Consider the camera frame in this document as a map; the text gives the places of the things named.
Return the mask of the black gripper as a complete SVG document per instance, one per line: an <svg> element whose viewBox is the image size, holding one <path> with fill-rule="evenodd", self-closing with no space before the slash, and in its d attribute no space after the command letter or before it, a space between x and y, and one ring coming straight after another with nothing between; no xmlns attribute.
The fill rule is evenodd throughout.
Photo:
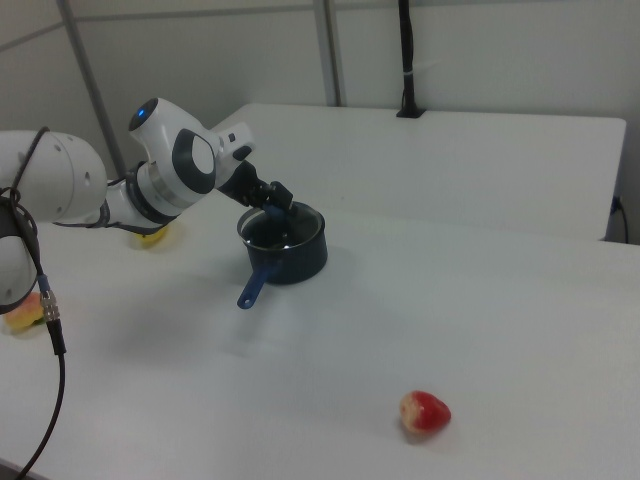
<svg viewBox="0 0 640 480"><path fill-rule="evenodd" d="M269 190L260 189L261 180L257 176L255 167L248 161L243 161L235 169L228 181L218 190L228 198L243 206L263 209L270 204L283 212L289 212L293 206L293 194L280 182L274 181Z"/></svg>

